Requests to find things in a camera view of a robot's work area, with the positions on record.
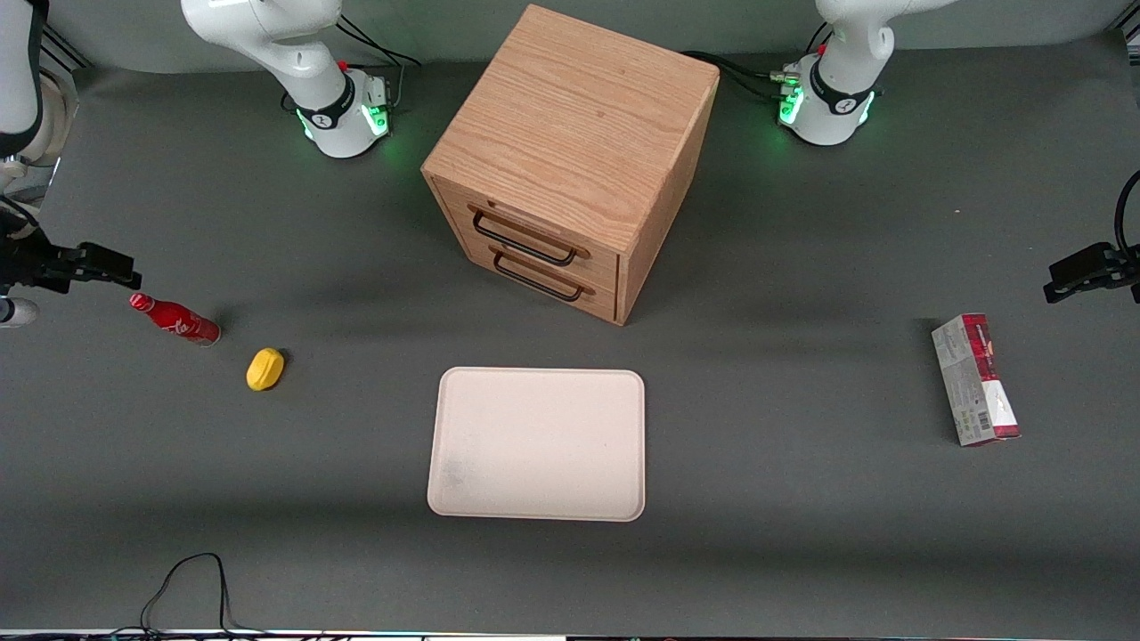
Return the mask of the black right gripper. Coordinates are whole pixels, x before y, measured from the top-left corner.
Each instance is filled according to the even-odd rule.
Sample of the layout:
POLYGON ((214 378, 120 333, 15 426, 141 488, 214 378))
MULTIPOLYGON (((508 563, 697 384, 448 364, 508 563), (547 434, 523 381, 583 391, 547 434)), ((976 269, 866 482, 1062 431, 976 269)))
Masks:
POLYGON ((142 289, 142 274, 135 271, 135 259, 96 243, 80 248, 52 244, 27 208, 13 200, 3 202, 3 242, 1 242, 1 284, 3 293, 13 287, 48 289, 66 295, 78 279, 78 255, 82 281, 106 281, 123 289, 142 289))

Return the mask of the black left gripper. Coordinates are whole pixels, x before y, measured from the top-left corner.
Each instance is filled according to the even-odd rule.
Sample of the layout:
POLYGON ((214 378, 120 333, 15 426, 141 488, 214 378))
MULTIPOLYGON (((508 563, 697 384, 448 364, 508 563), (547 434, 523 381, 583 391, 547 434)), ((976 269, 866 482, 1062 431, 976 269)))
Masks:
POLYGON ((1082 292, 1096 289, 1129 289, 1135 305, 1140 305, 1139 245, 1123 248, 1123 263, 1117 271, 1117 251, 1108 242, 1099 242, 1072 255, 1066 255, 1049 268, 1051 279, 1044 285, 1048 305, 1057 305, 1082 292))

